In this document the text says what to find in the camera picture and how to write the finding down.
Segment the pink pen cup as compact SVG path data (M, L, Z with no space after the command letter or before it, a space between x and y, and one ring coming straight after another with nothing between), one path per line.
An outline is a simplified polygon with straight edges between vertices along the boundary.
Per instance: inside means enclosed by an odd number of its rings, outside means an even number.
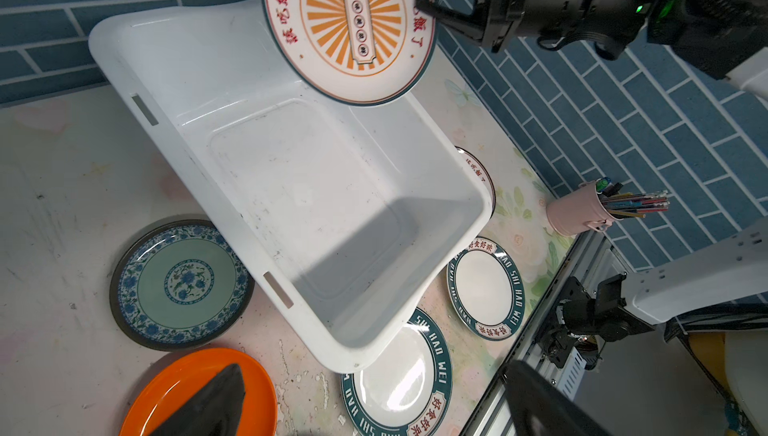
M562 236L577 236L587 231L604 233L618 222L603 206L596 190L597 182L584 183L579 189L547 205L550 226Z

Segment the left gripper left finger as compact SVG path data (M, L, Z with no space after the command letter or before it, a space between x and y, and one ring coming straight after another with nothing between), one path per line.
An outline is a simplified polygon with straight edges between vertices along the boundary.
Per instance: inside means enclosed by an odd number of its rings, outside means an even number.
M245 396L240 366L226 366L151 435L236 435Z

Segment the green rimmed white plate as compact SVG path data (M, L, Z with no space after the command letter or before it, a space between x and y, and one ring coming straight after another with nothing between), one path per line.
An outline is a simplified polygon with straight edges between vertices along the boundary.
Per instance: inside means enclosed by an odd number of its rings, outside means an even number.
M435 435L452 389L447 342L420 308L374 363L341 376L343 402L358 435Z
M451 303L469 330L487 341L514 336L525 319L525 289L509 254L496 242L475 238L447 265Z

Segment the orange plastic plate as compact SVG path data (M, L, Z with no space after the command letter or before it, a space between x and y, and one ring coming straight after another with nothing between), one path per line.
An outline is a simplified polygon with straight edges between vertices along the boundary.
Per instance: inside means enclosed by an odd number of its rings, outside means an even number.
M274 435L276 390L244 352L203 349L155 375L128 410L122 435Z

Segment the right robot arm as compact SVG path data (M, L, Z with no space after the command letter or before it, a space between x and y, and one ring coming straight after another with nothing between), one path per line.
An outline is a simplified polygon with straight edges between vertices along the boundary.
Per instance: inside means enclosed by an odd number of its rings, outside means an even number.
M556 194L557 235L629 270L569 278L536 337L767 327L767 0L414 0Z

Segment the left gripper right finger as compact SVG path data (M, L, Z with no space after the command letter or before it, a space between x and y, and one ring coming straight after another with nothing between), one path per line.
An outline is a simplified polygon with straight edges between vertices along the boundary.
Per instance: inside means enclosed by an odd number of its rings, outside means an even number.
M525 362L508 363L502 380L516 435L610 435Z

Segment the orange sunburst plate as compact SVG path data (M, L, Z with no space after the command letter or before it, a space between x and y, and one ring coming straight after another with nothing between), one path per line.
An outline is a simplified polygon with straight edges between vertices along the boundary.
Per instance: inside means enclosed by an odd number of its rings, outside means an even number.
M492 214L494 214L496 210L496 205L497 205L497 197L496 197L495 185L490 176L490 173L487 171L486 167L480 162L480 160L477 159L472 153L470 153L466 149L461 148L459 146L456 146L456 150L459 153L459 155L464 159L465 163L470 167L472 172L482 182L488 194L490 195L491 203L492 203Z
M287 63L325 96L354 106L408 93L429 65L434 17L416 0L263 0Z

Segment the white plastic bin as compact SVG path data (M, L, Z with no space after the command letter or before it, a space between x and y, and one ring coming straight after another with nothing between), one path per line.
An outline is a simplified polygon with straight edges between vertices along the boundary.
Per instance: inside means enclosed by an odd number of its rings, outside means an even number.
M491 200L416 98L307 85L258 0L98 23L102 73L319 363L371 365Z

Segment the aluminium rail frame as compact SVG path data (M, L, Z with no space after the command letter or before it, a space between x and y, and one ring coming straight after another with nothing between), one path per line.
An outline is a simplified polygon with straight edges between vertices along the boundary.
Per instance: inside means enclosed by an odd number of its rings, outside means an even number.
M559 326L558 312L571 300L592 298L599 283L626 269L606 237L579 236L460 433L515 433L508 404L512 390L505 380L506 368L513 361L528 364L551 387L574 400L588 360L575 349L576 340Z

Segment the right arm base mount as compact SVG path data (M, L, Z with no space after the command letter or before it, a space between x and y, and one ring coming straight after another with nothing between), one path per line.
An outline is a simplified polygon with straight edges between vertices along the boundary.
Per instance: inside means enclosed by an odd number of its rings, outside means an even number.
M629 335L631 325L621 296L625 279L625 274L617 274L602 281L595 296L590 296L577 278L565 279L554 307L534 338L549 362L563 369L582 336L600 336L606 342L615 342Z

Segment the green blue floral plate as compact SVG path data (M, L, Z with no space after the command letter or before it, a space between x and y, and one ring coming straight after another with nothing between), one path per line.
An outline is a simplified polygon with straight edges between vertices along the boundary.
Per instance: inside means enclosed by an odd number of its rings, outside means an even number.
M119 329L149 349L203 346L243 314L255 281L218 229L179 220L139 238L111 277L109 304Z

